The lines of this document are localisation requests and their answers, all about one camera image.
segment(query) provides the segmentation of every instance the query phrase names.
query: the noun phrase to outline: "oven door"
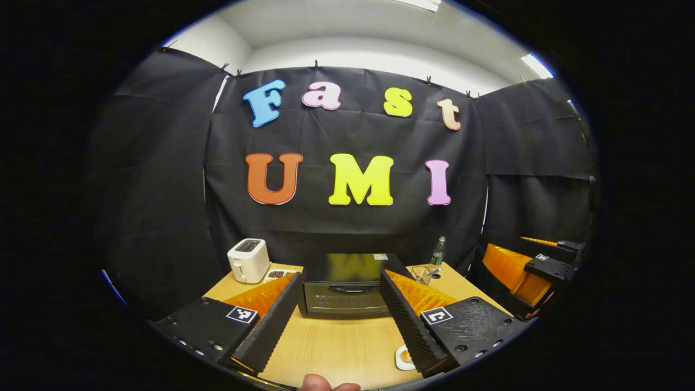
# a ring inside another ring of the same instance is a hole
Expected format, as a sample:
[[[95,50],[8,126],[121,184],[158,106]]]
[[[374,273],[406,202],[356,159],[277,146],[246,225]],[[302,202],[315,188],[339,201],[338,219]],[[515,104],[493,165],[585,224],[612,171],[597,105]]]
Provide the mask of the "oven door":
[[[305,284],[304,300],[308,317],[345,319],[389,316],[378,285],[347,287]]]

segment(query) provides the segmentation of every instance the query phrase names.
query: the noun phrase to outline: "water bottle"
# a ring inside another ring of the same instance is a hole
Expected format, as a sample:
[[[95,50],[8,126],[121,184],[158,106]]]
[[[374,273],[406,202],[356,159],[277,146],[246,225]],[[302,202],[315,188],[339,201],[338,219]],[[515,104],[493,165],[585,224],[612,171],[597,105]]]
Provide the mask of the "water bottle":
[[[445,237],[439,237],[439,242],[437,242],[436,247],[434,247],[434,250],[432,251],[432,260],[430,261],[430,264],[441,265],[442,261],[444,260],[445,241]]]

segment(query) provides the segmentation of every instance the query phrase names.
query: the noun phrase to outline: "wire basket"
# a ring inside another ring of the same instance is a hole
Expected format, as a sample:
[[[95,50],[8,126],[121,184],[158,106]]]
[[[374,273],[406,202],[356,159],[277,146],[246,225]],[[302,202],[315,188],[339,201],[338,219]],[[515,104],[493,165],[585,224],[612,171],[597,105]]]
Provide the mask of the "wire basket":
[[[427,274],[432,270],[433,269],[430,269],[427,266],[413,266],[410,269],[410,274],[413,276],[413,278],[415,278],[415,281],[419,282],[420,284],[429,285],[432,277],[427,276]]]

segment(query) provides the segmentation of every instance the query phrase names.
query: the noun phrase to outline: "white ceiling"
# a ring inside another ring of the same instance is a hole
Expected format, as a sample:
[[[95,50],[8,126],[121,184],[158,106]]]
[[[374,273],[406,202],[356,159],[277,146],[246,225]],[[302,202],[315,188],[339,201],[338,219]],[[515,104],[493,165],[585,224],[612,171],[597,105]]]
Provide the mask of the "white ceiling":
[[[432,13],[392,0],[243,0],[218,14],[254,49],[328,36],[383,38],[444,51],[512,84],[538,79],[521,61],[528,50],[451,3]]]

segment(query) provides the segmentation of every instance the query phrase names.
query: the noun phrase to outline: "white wall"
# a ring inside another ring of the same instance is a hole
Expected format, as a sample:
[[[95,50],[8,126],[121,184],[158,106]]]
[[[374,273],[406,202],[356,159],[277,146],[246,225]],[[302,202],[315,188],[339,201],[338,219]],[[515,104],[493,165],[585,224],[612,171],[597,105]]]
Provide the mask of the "white wall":
[[[165,44],[217,65],[232,74],[242,69],[253,51],[244,38],[221,17],[213,15],[199,21],[171,37]]]
[[[294,40],[254,50],[242,73],[282,67],[355,67],[403,74],[476,96],[511,84],[502,77],[439,50],[393,40],[325,37]]]

